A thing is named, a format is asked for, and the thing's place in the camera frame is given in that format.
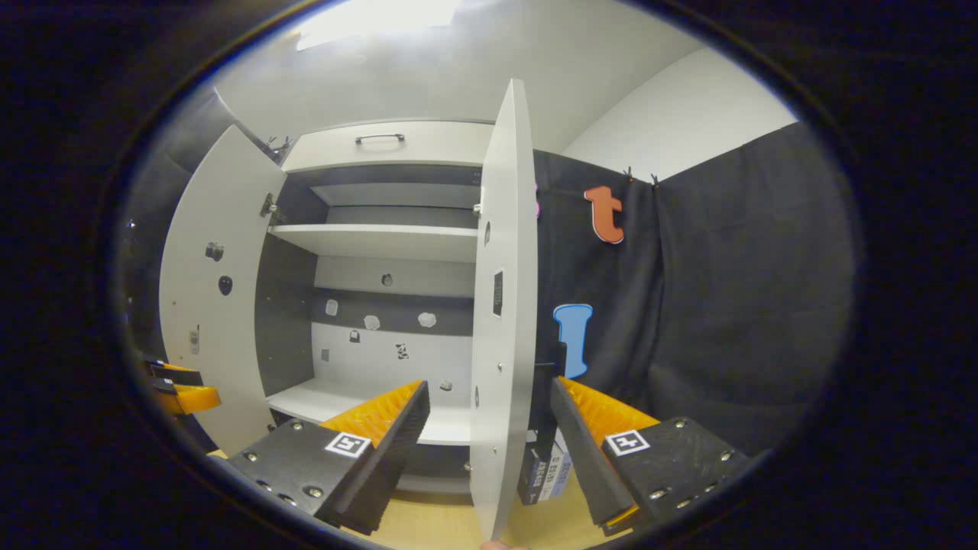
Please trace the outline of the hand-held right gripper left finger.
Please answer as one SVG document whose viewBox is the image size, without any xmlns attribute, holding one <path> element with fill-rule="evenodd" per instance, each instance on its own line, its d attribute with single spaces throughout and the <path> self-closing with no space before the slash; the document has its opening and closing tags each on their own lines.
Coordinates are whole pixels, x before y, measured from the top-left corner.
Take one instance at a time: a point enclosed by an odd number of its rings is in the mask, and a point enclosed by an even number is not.
<svg viewBox="0 0 978 550">
<path fill-rule="evenodd" d="M 429 384 L 415 380 L 325 422 L 284 422 L 229 454 L 229 467 L 283 507 L 370 535 L 380 528 L 430 408 Z"/>
</svg>

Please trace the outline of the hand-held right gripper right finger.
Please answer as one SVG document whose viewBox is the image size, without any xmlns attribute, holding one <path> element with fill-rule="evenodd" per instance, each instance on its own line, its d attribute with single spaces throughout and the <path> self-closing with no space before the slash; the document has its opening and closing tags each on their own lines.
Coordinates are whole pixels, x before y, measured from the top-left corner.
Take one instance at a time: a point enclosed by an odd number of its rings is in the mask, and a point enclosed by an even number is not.
<svg viewBox="0 0 978 550">
<path fill-rule="evenodd" d="M 553 379 L 549 407 L 591 521 L 607 535 L 673 523 L 753 465 L 687 416 L 657 420 L 576 380 Z"/>
</svg>

